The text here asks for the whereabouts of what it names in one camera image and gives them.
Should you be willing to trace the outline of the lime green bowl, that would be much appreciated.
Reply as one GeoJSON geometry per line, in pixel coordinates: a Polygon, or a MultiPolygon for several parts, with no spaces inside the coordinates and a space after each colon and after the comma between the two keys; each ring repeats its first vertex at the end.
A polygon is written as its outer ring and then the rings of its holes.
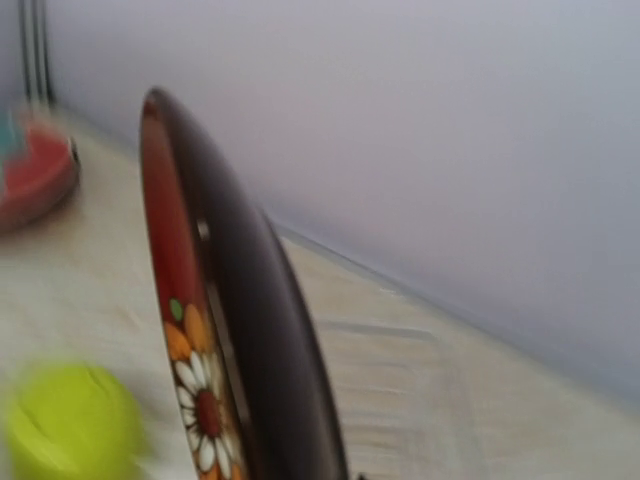
{"type": "Polygon", "coordinates": [[[148,448],[132,392],[84,362],[39,363],[9,387],[4,440],[15,479],[137,479],[148,448]]]}

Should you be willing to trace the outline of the small black plate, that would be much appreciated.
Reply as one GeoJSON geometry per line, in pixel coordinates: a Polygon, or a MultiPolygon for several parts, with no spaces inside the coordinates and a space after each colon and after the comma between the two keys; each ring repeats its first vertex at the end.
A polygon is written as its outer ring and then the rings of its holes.
{"type": "Polygon", "coordinates": [[[193,115],[145,96],[140,166],[170,370],[200,479],[345,479],[304,296],[270,221],[193,115]]]}

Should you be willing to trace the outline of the white red teal plate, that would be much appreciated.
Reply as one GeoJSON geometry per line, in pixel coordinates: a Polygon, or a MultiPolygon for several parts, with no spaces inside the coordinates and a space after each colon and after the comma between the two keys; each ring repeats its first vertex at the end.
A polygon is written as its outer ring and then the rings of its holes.
{"type": "Polygon", "coordinates": [[[1,118],[1,232],[46,215],[76,187],[80,162],[72,137],[34,114],[1,118]]]}

